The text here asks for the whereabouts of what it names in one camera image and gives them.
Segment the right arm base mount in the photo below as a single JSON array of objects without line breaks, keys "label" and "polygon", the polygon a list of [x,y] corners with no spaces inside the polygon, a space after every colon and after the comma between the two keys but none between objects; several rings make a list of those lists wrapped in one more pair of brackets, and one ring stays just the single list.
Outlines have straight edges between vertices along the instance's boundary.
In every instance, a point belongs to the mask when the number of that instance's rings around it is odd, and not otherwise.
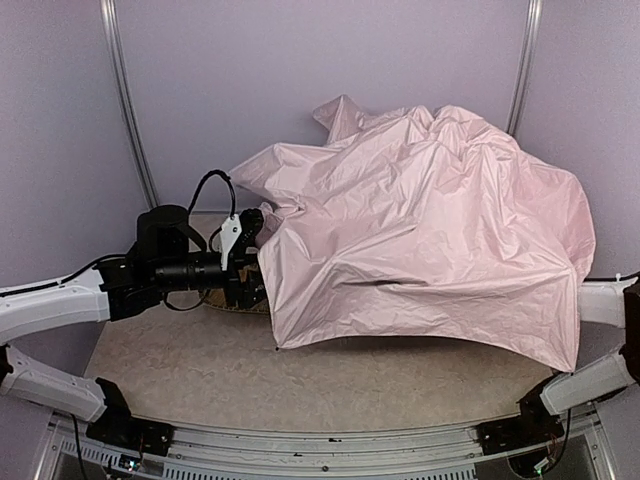
[{"label": "right arm base mount", "polygon": [[535,446],[565,434],[558,419],[535,421],[520,416],[483,422],[476,431],[485,456]]}]

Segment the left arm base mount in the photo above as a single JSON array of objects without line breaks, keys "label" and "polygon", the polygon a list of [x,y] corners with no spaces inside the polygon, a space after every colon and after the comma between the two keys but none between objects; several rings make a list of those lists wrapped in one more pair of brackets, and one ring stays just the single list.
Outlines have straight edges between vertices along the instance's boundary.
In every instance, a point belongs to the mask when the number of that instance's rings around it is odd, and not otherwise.
[{"label": "left arm base mount", "polygon": [[90,423],[86,436],[138,453],[166,457],[174,436],[171,424],[137,417],[109,417]]}]

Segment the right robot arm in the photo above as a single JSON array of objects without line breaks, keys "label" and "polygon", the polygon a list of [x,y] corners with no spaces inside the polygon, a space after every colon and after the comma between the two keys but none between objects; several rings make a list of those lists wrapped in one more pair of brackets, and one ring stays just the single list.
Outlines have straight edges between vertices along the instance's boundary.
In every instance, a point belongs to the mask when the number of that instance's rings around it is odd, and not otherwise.
[{"label": "right robot arm", "polygon": [[558,436],[566,431],[561,416],[639,382],[639,275],[587,280],[578,306],[587,333],[575,371],[541,382],[519,402],[529,436]]}]

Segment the pink and black umbrella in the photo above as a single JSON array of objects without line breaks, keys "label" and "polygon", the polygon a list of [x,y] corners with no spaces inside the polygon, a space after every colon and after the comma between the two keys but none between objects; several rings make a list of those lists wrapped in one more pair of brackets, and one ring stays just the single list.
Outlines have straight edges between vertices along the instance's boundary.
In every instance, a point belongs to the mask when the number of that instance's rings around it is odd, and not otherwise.
[{"label": "pink and black umbrella", "polygon": [[574,370],[596,250],[574,174],[456,106],[370,115],[340,96],[313,116],[324,145],[277,143],[231,173],[263,200],[278,347],[436,336]]}]

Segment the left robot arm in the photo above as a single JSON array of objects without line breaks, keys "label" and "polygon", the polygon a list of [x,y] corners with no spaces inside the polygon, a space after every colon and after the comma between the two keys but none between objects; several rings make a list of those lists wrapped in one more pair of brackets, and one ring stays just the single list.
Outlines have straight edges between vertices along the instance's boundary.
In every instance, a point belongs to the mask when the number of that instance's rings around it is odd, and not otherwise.
[{"label": "left robot arm", "polygon": [[66,412],[88,423],[127,418],[119,387],[76,377],[12,346],[30,334],[68,325],[129,319],[174,292],[206,296],[219,289],[228,305],[250,308],[266,297],[251,253],[264,225],[258,209],[235,205],[208,238],[189,223],[192,207],[160,205],[141,214],[125,254],[109,254],[77,272],[1,292],[1,393]]}]

